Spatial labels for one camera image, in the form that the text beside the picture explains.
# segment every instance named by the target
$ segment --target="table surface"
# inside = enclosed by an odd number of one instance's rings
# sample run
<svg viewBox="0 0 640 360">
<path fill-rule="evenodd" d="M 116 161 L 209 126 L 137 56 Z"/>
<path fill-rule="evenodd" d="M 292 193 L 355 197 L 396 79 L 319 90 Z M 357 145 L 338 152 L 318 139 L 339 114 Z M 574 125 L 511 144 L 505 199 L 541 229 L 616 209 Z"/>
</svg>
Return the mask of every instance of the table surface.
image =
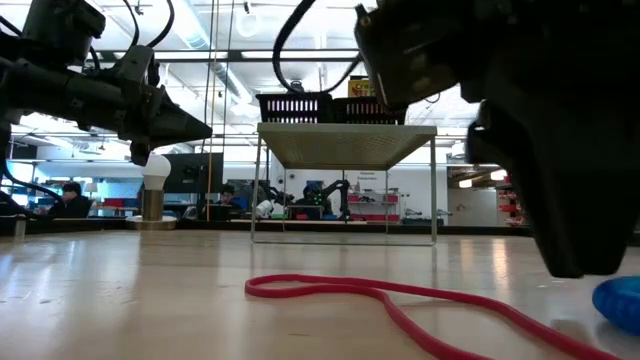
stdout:
<svg viewBox="0 0 640 360">
<path fill-rule="evenodd" d="M 300 246 L 335 239 L 394 243 L 425 236 L 102 231 L 27 236 L 0 244 L 0 359 L 431 359 L 380 303 L 326 294 L 260 299 L 244 282 L 277 273 L 354 276 L 464 291 L 514 306 L 623 359 L 640 341 L 591 304 L 605 277 L 552 278 L 533 239 L 441 236 L 434 248 Z M 619 275 L 640 273 L 629 248 Z M 567 359 L 495 313 L 391 294 L 428 333 L 494 359 Z"/>
<path fill-rule="evenodd" d="M 388 170 L 437 135 L 434 126 L 259 123 L 287 169 Z"/>
</svg>

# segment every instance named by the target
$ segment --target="metal frame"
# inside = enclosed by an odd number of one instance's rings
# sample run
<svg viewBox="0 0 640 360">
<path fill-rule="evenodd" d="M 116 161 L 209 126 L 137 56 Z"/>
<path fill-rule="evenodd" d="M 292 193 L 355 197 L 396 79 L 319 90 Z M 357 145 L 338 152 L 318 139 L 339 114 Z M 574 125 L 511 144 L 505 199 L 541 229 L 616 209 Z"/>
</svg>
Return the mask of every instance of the metal frame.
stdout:
<svg viewBox="0 0 640 360">
<path fill-rule="evenodd" d="M 251 211 L 251 241 L 253 243 L 258 244 L 281 244 L 279 241 L 260 241 L 255 239 L 255 227 L 256 227 L 256 206 L 257 206 L 257 198 L 258 198 L 258 186 L 259 186 L 259 177 L 260 177 L 260 152 L 262 148 L 262 135 L 258 135 L 258 144 L 257 144 L 257 159 L 256 159 L 256 171 L 255 171 L 255 179 L 254 179 L 254 187 L 253 187 L 253 199 L 252 199 L 252 211 Z M 437 204 L 437 177 L 436 177 L 436 142 L 435 136 L 433 136 L 429 140 L 429 148 L 430 148 L 430 175 L 431 175 L 431 239 L 430 243 L 426 244 L 411 244 L 411 246 L 434 246 L 437 243 L 438 239 L 438 204 Z M 391 168 L 395 164 L 387 164 L 387 167 L 384 169 L 385 172 L 385 199 L 388 201 L 389 196 L 389 168 Z M 286 193 L 287 189 L 287 167 L 283 164 L 284 167 L 284 192 Z M 285 230 L 286 224 L 286 216 L 282 219 L 282 228 Z M 385 225 L 386 232 L 385 236 L 389 233 L 389 208 L 385 207 Z M 302 245 L 344 245 L 344 243 L 332 243 L 332 242 L 286 242 L 287 244 L 302 244 Z M 398 244 L 386 244 L 387 246 L 406 246 L 407 244 L 398 243 Z"/>
</svg>

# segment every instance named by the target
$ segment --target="white table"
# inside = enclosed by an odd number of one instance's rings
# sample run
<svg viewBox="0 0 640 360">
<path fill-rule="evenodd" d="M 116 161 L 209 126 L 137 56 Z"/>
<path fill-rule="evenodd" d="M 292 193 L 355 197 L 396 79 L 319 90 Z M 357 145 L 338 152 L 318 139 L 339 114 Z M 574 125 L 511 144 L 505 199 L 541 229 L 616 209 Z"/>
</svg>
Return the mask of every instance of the white table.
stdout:
<svg viewBox="0 0 640 360">
<path fill-rule="evenodd" d="M 429 142 L 431 149 L 431 214 L 432 218 L 437 219 L 436 135 L 437 128 L 434 126 L 259 123 L 258 155 L 251 214 L 251 240 L 261 242 L 255 240 L 255 225 L 260 151 L 263 140 L 285 169 L 285 193 L 287 190 L 287 169 L 373 170 L 385 172 L 385 194 L 387 196 L 389 169 Z M 432 221 L 432 242 L 424 244 L 425 246 L 436 244 L 437 227 L 437 221 Z"/>
</svg>

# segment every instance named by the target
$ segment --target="ceiling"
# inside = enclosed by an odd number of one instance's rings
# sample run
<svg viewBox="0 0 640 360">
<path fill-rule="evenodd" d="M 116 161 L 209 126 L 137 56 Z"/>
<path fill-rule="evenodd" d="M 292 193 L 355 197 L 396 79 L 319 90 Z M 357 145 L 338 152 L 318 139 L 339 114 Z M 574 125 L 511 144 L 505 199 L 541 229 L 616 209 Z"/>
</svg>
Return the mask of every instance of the ceiling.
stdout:
<svg viewBox="0 0 640 360">
<path fill-rule="evenodd" d="M 107 27 L 102 37 L 93 42 L 94 48 L 104 54 L 110 51 L 126 51 L 134 28 L 131 15 L 121 0 L 87 0 L 107 18 Z M 286 44 L 287 49 L 353 49 L 357 46 L 353 37 L 356 19 L 353 6 L 356 3 L 375 6 L 375 0 L 319 0 L 296 27 Z M 161 0 L 130 0 L 132 5 L 140 5 L 143 15 L 136 15 L 140 27 L 140 43 L 144 44 L 154 38 L 164 27 L 168 17 L 167 4 Z M 280 31 L 299 0 L 263 0 L 250 1 L 250 13 L 247 14 L 243 1 L 221 0 L 219 3 L 207 0 L 173 0 L 176 9 L 176 20 L 172 31 L 161 42 L 156 50 L 208 50 L 209 45 L 223 52 L 226 50 L 270 50 Z M 30 1 L 0 0 L 0 13 L 18 28 L 22 28 L 29 10 Z M 208 42 L 209 32 L 213 41 Z M 301 80 L 307 90 L 319 90 L 333 85 L 348 67 L 348 62 L 314 61 L 283 62 L 282 70 L 287 80 Z M 222 78 L 209 77 L 206 63 L 171 63 L 165 62 L 161 69 L 163 83 L 174 102 L 191 115 L 203 120 L 205 111 L 208 122 L 211 121 L 211 108 L 214 109 L 214 133 L 216 134 L 252 134 L 255 124 L 260 121 L 258 102 L 254 95 L 268 92 L 282 92 L 269 62 L 230 62 L 227 77 L 233 77 L 232 85 L 240 87 L 243 93 L 236 94 L 225 91 Z M 365 75 L 362 66 L 355 71 L 356 75 Z M 432 125 L 440 128 L 463 129 L 474 118 L 477 105 L 467 104 L 460 98 L 460 90 L 455 87 L 440 95 L 437 103 L 421 101 L 410 106 L 407 113 L 408 124 Z M 334 97 L 346 97 L 347 84 L 340 86 Z M 60 119 L 37 116 L 32 125 L 42 125 L 45 131 L 50 128 L 59 130 Z M 14 132 L 25 135 L 36 127 L 23 123 L 22 128 Z M 76 132 L 73 124 L 64 124 L 65 132 Z M 100 141 L 101 138 L 86 136 L 70 136 L 65 139 L 71 142 Z M 43 145 L 50 143 L 41 139 L 24 136 L 27 143 Z M 107 137 L 107 142 L 115 141 Z"/>
</svg>

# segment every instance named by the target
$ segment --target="blue plastic toy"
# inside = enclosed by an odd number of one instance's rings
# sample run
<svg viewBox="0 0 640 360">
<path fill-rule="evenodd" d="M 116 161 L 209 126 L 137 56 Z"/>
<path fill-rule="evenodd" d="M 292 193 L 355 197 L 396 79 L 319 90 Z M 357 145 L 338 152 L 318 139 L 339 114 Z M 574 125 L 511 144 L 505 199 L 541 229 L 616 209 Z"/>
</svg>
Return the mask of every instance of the blue plastic toy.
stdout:
<svg viewBox="0 0 640 360">
<path fill-rule="evenodd" d="M 614 325 L 640 336 L 640 276 L 607 280 L 593 291 L 593 305 Z"/>
</svg>

